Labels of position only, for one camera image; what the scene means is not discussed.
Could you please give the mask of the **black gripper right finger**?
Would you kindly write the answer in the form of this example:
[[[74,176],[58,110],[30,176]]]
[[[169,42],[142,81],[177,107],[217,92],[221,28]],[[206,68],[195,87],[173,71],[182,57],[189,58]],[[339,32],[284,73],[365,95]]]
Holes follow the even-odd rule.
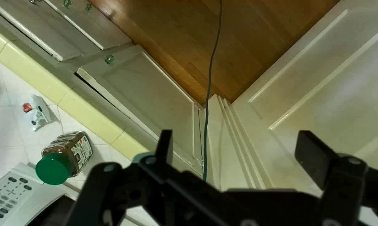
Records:
[[[320,190],[325,191],[333,185],[331,171],[340,156],[313,132],[297,134],[294,156]]]

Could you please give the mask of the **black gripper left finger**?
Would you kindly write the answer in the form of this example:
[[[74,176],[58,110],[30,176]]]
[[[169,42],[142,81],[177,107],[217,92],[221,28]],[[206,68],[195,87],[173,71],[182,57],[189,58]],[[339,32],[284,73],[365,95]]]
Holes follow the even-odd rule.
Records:
[[[161,132],[156,159],[161,164],[171,165],[173,160],[173,132],[171,130],[163,130]]]

